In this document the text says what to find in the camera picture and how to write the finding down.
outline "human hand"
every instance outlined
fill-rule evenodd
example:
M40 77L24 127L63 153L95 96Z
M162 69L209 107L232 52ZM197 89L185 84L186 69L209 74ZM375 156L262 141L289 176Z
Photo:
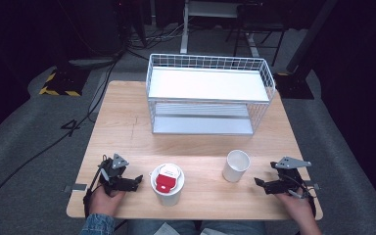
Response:
M302 194L302 192L303 190L300 188L297 193ZM313 217L312 208L307 198L295 198L288 193L275 194L274 196L282 202L289 216L297 222L302 235L322 234Z
M126 192L124 191L112 191L112 195L109 196L105 193L104 186L99 185L91 195L90 214L102 213L109 216L115 216L118 205L125 194Z

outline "person's arm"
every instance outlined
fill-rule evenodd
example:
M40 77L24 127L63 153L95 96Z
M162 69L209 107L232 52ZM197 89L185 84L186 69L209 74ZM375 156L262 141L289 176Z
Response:
M297 222L301 235L322 234L307 199L298 199L289 194L275 194L274 196L282 202L289 216Z
M94 190L90 199L90 215L81 229L80 235L111 235L115 230L114 216L126 192L115 191L109 196L103 185Z

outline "wooden table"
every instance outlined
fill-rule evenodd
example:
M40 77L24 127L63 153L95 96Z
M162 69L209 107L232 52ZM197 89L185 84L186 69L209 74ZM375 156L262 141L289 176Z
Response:
M227 154L245 151L251 166L237 183L227 182L221 172ZM129 192L116 217L170 219L288 219L273 195L266 195L254 177L277 180L270 162L284 156L302 159L294 133L278 95L267 109L253 136L152 134L145 82L112 81L97 118L76 183L90 185L103 155L120 154L130 165L123 174L143 174L137 192ZM179 165L185 185L179 203L162 206L150 184L150 172L161 164ZM301 176L309 180L305 168ZM84 217L82 198L74 191L67 207L71 217ZM316 219L323 216L318 201Z

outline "blue sleeve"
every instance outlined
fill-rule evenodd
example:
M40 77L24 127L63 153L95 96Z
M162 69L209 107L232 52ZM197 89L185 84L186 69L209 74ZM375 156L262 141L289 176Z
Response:
M80 235L112 235L115 230L115 220L108 215L92 213L87 217Z

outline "black cable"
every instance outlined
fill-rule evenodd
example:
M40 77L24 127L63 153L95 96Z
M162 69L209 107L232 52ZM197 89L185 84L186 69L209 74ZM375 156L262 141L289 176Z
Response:
M112 63L115 62L116 59L117 59L116 57L113 57L107 62L98 62L98 63L89 64L89 65L75 65L75 64L73 64L73 65L76 68L78 68L79 70L92 71L92 70L96 70L96 69L100 69L100 68L110 66Z
M115 230L114 230L114 231L120 229L120 228L121 228L126 222L127 222L127 219L125 219L124 221L122 221L120 224L118 224L118 225L115 227Z
M139 54L137 54L137 53L135 53L135 52L132 52L132 51L130 51L129 49L127 49L127 52L130 53L130 55L132 55L132 56L134 56L134 57L137 57L137 58L143 59L143 60L145 60L145 61L149 61L148 58L146 58L146 57L144 57L144 56L141 56L141 55L139 55Z
M103 155L103 162L104 162L106 159L107 159L107 156L106 156L106 155ZM102 164L99 165L99 168L97 169L97 172L96 172L96 174L94 175L93 181L91 181L91 184L90 184L90 187L89 187L90 190L93 188L94 183L96 182L97 176L99 175L99 173L100 173L100 171L102 170L102 168L103 168L103 165L102 165Z
M109 74L108 74L108 78L113 70L113 67L116 65L116 63L118 62L118 58L115 60L115 62L113 63L113 65L110 67L110 70L109 70ZM61 138L59 138L58 140L56 140L54 143L52 143L51 145L49 145L48 147L46 147L44 150L42 150L41 152L39 152L38 154L34 155L32 158L28 159L25 163L23 163L22 165L20 165L17 169L14 170L14 172L12 172L8 177L6 177L2 183L0 184L0 190L1 188L15 175L17 174L24 166L26 166L27 164L31 163L32 161L34 161L35 159L37 159L39 156L41 156L43 153L47 152L49 149L53 148L54 146L56 146L58 143L60 143L63 139L65 139L67 136L71 135L73 131L75 131L86 119L88 119L88 117L94 112L94 110L96 109L97 105L93 107L93 109L90 111L90 112L87 112L87 115L81 120L78 122L78 125L74 126L69 132L67 132L65 135L63 135Z
M148 46L149 44L151 44L152 41L156 40L156 39L159 38L159 37L162 37L162 36L164 35L164 31L165 31L165 30L162 29L162 31L161 31L160 34L155 35L156 32L157 32L157 30L155 30L151 35L146 36L145 38L147 39L147 46ZM145 49L145 48L147 47L147 46L145 46L145 45L143 45L143 46L135 46L135 45L133 45L133 42L134 42L134 41L135 41L135 40L132 39L132 36L130 35L130 38L129 38L130 46L131 46L131 47L134 47L134 49L135 49L135 48Z
M310 190L315 190L315 188L308 188L308 189L307 189L307 191L308 191L309 193L310 193Z
M91 102L90 102L90 106L88 107L87 118L88 118L91 122L93 122L93 123L96 122L96 121L93 120L93 119L91 119L91 118L90 118L90 115L91 115L91 113L94 112L94 110L97 108L97 106L99 105L99 103L102 101L103 94L106 92L106 89L107 89L107 86L108 86L109 77L110 77L110 75L111 75L111 73L112 73L112 70L113 70L113 68L115 67L115 65L116 65L117 62L118 62L118 60L116 60L113 64L111 64L111 66L110 66L110 67L108 68L108 70L106 71L105 80L104 80L103 83L97 88L96 93L94 94L93 99L92 99ZM96 95L99 93L99 90L100 90L100 88L101 88L103 85L104 85L104 87L103 87L103 91L102 91L102 94L101 94L100 97L99 97L99 100L97 101L97 103L96 103L96 105L93 107L93 109L90 110L91 104L93 104L93 101L94 101L94 99L96 98Z
M307 186L306 186L306 184L305 184L304 181L303 181L303 185L304 185L305 187L304 187L302 184L300 184L298 181L296 181L293 177L291 177L291 176L289 176L289 175L286 175L286 174L278 174L278 175L279 175L279 176L282 176L282 177L286 177L286 178L292 180L294 183L296 183L296 185L298 185L298 187L302 188L302 189L304 190L304 192L308 192L308 190L307 190Z
M72 19L71 17L69 16L69 14L67 13L66 9L64 8L63 4L60 2L60 0L57 0L58 4L60 5L60 8L63 10L64 14L66 15L67 19L69 20L69 23L70 25L72 26L72 28L74 29L74 32L75 34L77 34L78 38L80 39L80 41L93 53L95 53L96 55L99 55L99 56L117 56L119 55L120 53L123 52L123 50L120 48L117 52L113 53L113 54L103 54L103 53L100 53L100 52L97 52L96 50L94 50L90 45L88 45L88 43L82 38L81 34L78 32L78 29L75 27L74 23L72 22Z
M147 43L146 46L133 45L133 40L129 39L128 40L129 44L127 45L127 47L130 47L131 49L134 49L134 50L152 49L153 47L157 46L161 42L168 42L170 40L173 40L175 37L182 36L182 34L176 34L176 35L171 36L173 33L179 32L179 31L182 31L182 30L183 30L183 24L179 25L178 27L176 27L174 29L170 29L168 32L164 32L165 30L162 29L162 32L158 35L155 35L155 32L154 32L154 33L152 33L151 36L147 37L147 38L150 38L150 39L148 39L148 43Z

